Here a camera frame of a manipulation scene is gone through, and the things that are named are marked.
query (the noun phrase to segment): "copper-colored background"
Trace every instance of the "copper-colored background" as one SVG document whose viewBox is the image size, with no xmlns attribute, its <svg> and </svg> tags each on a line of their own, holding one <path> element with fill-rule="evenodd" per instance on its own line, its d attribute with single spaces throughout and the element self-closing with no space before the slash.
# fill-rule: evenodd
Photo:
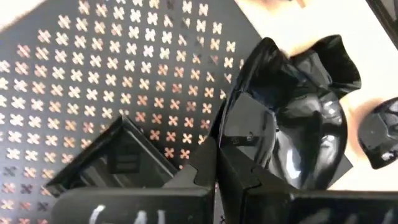
<svg viewBox="0 0 398 224">
<path fill-rule="evenodd" d="M 0 29 L 33 10 L 43 0 L 13 0 L 0 8 Z M 304 51 L 318 39 L 340 34 L 363 81 L 362 89 L 341 100 L 349 123 L 346 155 L 352 168 L 331 189 L 396 190 L 395 162 L 372 170 L 358 145 L 359 122 L 375 105 L 398 96 L 398 50 L 394 47 L 365 1 L 304 0 L 305 8 L 295 1 L 237 0 L 240 8 L 262 37 L 272 37 L 288 55 Z"/>
</svg>

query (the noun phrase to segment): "glossy black plastic part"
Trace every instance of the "glossy black plastic part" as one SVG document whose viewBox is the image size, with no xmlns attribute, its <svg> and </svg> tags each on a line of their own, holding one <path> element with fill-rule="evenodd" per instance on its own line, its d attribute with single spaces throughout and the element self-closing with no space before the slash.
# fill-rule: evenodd
<svg viewBox="0 0 398 224">
<path fill-rule="evenodd" d="M 112 133 L 104 133 L 100 138 Z M 208 137 L 184 168 L 163 186 L 68 190 L 52 209 L 52 223 L 212 223 L 216 155 L 216 141 Z M 156 175 L 154 168 L 147 170 L 146 175 Z"/>
<path fill-rule="evenodd" d="M 121 116 L 46 188 L 58 197 L 79 187 L 161 187 L 177 171 L 128 117 Z"/>
<path fill-rule="evenodd" d="M 348 56 L 340 35 L 319 40 L 291 60 L 297 68 L 306 72 L 320 86 L 329 88 L 338 98 L 362 86 L 359 71 Z"/>
<path fill-rule="evenodd" d="M 227 99 L 219 145 L 298 189 L 326 189 L 343 157 L 347 124 L 338 97 L 263 39 Z"/>
<path fill-rule="evenodd" d="M 358 129 L 359 143 L 372 168 L 398 159 L 398 98 L 387 100 L 365 116 Z"/>
<path fill-rule="evenodd" d="M 398 223 L 398 192 L 296 189 L 235 146 L 219 150 L 217 177 L 228 224 Z"/>
</svg>

